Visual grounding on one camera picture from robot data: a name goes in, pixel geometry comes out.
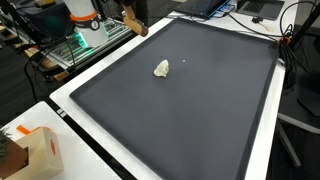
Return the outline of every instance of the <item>floor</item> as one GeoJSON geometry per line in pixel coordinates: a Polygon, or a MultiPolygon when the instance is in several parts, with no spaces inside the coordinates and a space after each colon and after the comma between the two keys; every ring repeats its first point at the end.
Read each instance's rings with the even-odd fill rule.
{"type": "MultiPolygon", "coordinates": [[[[160,17],[166,16],[170,9],[175,7],[178,2],[171,0],[148,0],[149,14],[148,24],[151,26],[157,22],[160,17]]],[[[117,14],[115,4],[112,6],[112,15],[117,14]]],[[[310,11],[310,7],[300,7],[298,16],[296,18],[297,24],[301,24],[306,14],[310,11]]],[[[308,58],[312,61],[310,65],[314,69],[320,70],[320,54],[315,52],[312,47],[312,38],[306,37],[303,47],[306,49],[308,58]]],[[[299,51],[297,56],[303,58],[302,52],[299,51]]],[[[3,47],[0,49],[0,127],[14,119],[16,116],[23,113],[25,110],[33,106],[34,100],[31,96],[30,85],[23,72],[26,57],[18,55],[10,47],[3,47]]],[[[32,68],[28,69],[32,79],[34,79],[34,71],[32,68]]],[[[42,81],[42,78],[37,75],[41,90],[35,86],[36,93],[40,100],[49,101],[48,95],[62,86],[64,82],[50,82],[42,81]]],[[[320,179],[320,136],[306,132],[289,124],[284,124],[284,129],[291,140],[294,149],[296,150],[302,167],[295,169],[284,150],[277,135],[273,140],[272,152],[270,156],[270,163],[268,168],[268,180],[317,180],[320,179]]]]}

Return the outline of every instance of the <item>white table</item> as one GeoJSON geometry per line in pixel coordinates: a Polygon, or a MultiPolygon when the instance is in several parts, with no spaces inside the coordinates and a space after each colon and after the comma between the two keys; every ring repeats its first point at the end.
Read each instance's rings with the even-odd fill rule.
{"type": "Polygon", "coordinates": [[[121,179],[45,102],[4,126],[13,140],[24,136],[16,130],[19,125],[29,130],[46,126],[57,134],[64,171],[52,180],[121,179]]]}
{"type": "MultiPolygon", "coordinates": [[[[286,1],[284,7],[289,6],[297,0],[286,1]]],[[[294,24],[297,7],[294,6],[287,11],[283,18],[283,28],[288,24],[294,24]]],[[[241,23],[250,28],[268,33],[263,27],[251,22],[252,17],[231,13],[241,23]]],[[[277,21],[265,20],[265,24],[275,29],[274,34],[280,35],[279,19],[277,21]]],[[[87,131],[100,145],[105,148],[114,158],[116,158],[128,171],[130,171],[138,179],[160,179],[160,177],[144,165],[137,157],[129,152],[123,145],[121,145],[114,137],[98,125],[89,115],[77,106],[69,97],[70,93],[84,84],[86,81],[97,75],[99,72],[107,68],[109,65],[117,61],[123,55],[131,51],[134,47],[145,41],[158,30],[166,26],[172,19],[164,18],[149,29],[149,35],[146,38],[136,37],[129,41],[97,64],[80,74],[78,77],[55,91],[50,95],[50,98],[58,104],[76,123],[78,123],[85,131],[87,131]]],[[[228,30],[248,31],[234,22],[230,17],[221,19],[211,19],[204,24],[216,26],[228,30]]],[[[284,69],[281,65],[277,65],[270,84],[269,92],[266,98],[265,107],[262,113],[260,124],[258,127],[256,139],[253,145],[250,162],[248,165],[246,179],[260,180],[265,179],[269,156],[271,151],[272,139],[276,124],[277,112],[280,102],[280,95],[282,91],[282,84],[284,80],[284,69]]]]}

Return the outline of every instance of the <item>white surface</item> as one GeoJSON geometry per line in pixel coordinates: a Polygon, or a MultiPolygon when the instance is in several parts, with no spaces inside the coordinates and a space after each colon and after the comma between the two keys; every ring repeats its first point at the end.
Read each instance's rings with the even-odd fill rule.
{"type": "MultiPolygon", "coordinates": [[[[285,3],[285,7],[296,0],[290,0],[285,3]]],[[[251,22],[252,17],[245,16],[237,13],[232,15],[249,26],[250,28],[259,32],[268,33],[263,27],[251,22]]],[[[294,23],[296,15],[296,7],[290,9],[283,19],[283,27],[290,23],[294,23]]],[[[69,97],[70,93],[84,84],[86,81],[94,77],[103,69],[107,68],[110,64],[121,58],[141,42],[152,36],[159,29],[166,26],[172,19],[164,18],[149,29],[149,35],[146,38],[136,37],[129,41],[97,64],[80,74],[78,77],[55,91],[50,95],[50,98],[56,102],[70,117],[72,117],[82,128],[84,128],[97,142],[100,143],[114,158],[116,158],[125,168],[127,168],[139,180],[146,179],[160,179],[153,171],[146,165],[138,160],[132,153],[130,153],[124,146],[122,146],[115,138],[113,138],[107,131],[98,125],[91,117],[82,111],[69,97]]],[[[264,21],[265,24],[272,27],[274,34],[280,35],[279,18],[277,21],[264,21]]],[[[204,24],[217,26],[224,29],[235,31],[248,31],[235,23],[230,17],[221,19],[211,19],[204,24]]],[[[247,169],[247,180],[260,180],[265,179],[268,161],[271,151],[273,133],[275,122],[277,118],[277,111],[280,102],[280,95],[282,91],[282,84],[284,79],[284,69],[277,65],[271,81],[269,92],[267,95],[265,108],[262,113],[261,121],[258,127],[256,139],[253,145],[250,162],[247,169]]]]}
{"type": "Polygon", "coordinates": [[[64,171],[52,180],[121,179],[46,103],[36,104],[4,126],[13,140],[24,136],[16,130],[19,125],[29,130],[46,126],[57,134],[64,171]]]}

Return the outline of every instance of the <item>gray rubber mat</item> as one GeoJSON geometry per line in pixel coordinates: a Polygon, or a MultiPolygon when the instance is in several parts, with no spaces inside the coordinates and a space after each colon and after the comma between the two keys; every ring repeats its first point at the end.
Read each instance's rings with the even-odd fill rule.
{"type": "Polygon", "coordinates": [[[71,98],[164,179],[243,179],[278,57],[271,44],[176,19],[71,98]],[[170,72],[155,77],[164,59],[170,72]]]}

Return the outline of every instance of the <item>laptop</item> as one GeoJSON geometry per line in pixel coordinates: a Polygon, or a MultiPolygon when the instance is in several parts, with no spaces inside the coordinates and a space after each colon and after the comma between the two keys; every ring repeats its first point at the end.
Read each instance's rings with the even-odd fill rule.
{"type": "Polygon", "coordinates": [[[269,20],[277,20],[284,1],[277,0],[240,0],[237,3],[238,13],[269,20]]]}
{"type": "Polygon", "coordinates": [[[188,0],[174,8],[175,11],[190,16],[209,19],[230,0],[188,0]]]}

